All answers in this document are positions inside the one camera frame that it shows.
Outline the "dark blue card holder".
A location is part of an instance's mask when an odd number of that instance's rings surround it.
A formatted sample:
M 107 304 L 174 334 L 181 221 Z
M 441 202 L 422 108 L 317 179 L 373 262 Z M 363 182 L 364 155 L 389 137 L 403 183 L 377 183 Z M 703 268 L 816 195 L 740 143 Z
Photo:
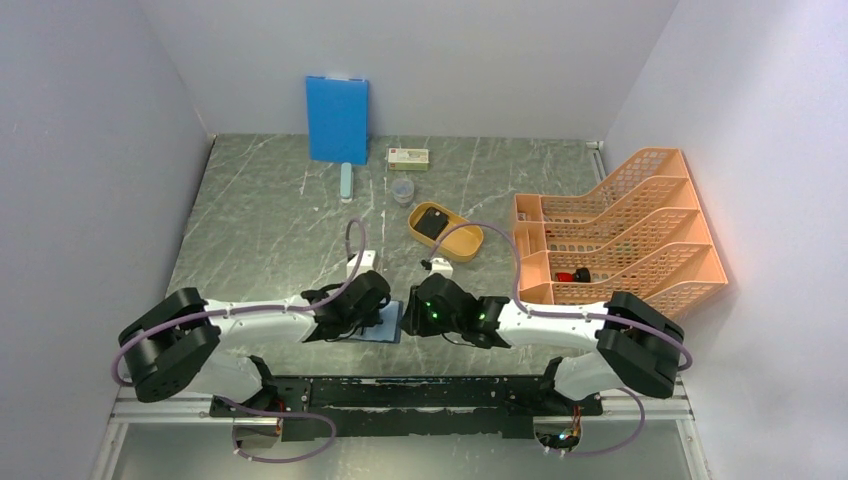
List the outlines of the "dark blue card holder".
M 350 340 L 398 344 L 401 340 L 400 321 L 403 317 L 403 308 L 404 304 L 401 301 L 390 301 L 387 306 L 379 311 L 379 319 L 376 325 L 359 330 L 350 337 Z

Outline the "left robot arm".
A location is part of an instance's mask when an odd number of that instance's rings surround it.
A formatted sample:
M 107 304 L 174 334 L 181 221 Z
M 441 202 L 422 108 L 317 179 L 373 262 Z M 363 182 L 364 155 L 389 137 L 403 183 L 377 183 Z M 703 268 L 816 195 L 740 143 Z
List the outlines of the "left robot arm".
M 273 409 L 277 388 L 257 354 L 234 350 L 254 342 L 276 345 L 363 341 L 396 343 L 403 304 L 373 270 L 349 284 L 329 284 L 284 300 L 221 302 L 182 288 L 118 336 L 119 359 L 142 403 L 183 391 L 225 397 L 249 414 Z

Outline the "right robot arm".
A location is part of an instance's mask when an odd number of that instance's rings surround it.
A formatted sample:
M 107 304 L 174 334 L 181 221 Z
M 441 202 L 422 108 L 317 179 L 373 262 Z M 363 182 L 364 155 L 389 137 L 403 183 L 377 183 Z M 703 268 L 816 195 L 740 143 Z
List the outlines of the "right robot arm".
M 625 291 L 593 304 L 543 306 L 505 296 L 476 297 L 432 274 L 411 288 L 400 328 L 418 337 L 454 333 L 481 349 L 547 345 L 578 350 L 577 357 L 552 361 L 549 380 L 539 389 L 542 406 L 553 414 L 617 388 L 667 399 L 678 372 L 692 363 L 683 329 Z

